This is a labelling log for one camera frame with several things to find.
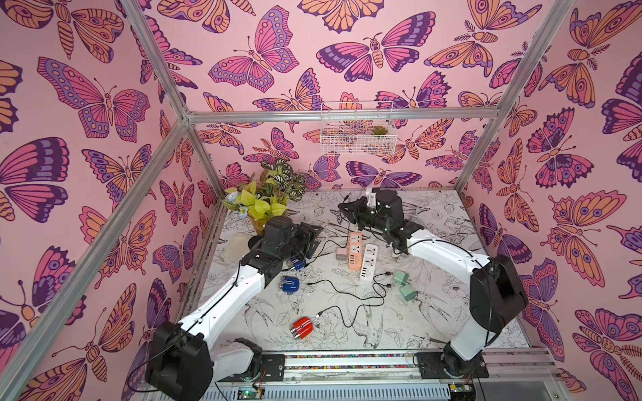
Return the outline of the pink USB charger adapter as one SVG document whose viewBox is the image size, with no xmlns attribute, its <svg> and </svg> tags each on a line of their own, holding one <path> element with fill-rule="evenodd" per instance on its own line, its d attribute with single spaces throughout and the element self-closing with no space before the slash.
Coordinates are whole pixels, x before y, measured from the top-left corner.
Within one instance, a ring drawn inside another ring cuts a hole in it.
<svg viewBox="0 0 642 401">
<path fill-rule="evenodd" d="M 337 261 L 347 262 L 349 259 L 349 251 L 345 248 L 338 248 L 335 253 Z"/>
</svg>

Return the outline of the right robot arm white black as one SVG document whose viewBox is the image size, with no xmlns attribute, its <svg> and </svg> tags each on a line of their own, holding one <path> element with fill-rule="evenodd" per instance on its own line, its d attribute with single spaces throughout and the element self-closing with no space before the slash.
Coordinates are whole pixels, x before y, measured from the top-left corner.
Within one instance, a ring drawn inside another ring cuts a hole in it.
<svg viewBox="0 0 642 401">
<path fill-rule="evenodd" d="M 338 205 L 339 212 L 360 231 L 371 231 L 396 252 L 423 259 L 468 286 L 470 317 L 446 343 L 442 370 L 453 379 L 475 369 L 481 352 L 528 305 L 528 295 L 510 257 L 488 257 L 468 251 L 405 218 L 394 190 L 378 190 Z"/>
</svg>

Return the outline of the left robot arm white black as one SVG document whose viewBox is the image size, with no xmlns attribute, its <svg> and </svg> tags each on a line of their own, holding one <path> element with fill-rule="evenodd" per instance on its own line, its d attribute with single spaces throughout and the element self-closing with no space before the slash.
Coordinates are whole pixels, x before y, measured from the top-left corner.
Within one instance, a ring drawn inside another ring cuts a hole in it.
<svg viewBox="0 0 642 401">
<path fill-rule="evenodd" d="M 262 348 L 247 339 L 224 347 L 217 339 L 239 311 L 284 270 L 291 257 L 308 260 L 319 246 L 322 227 L 287 217 L 267 222 L 252 237 L 236 273 L 217 293 L 179 322 L 165 322 L 153 336 L 143 364 L 145 382 L 173 400 L 199 400 L 209 387 L 237 376 L 262 375 Z"/>
</svg>

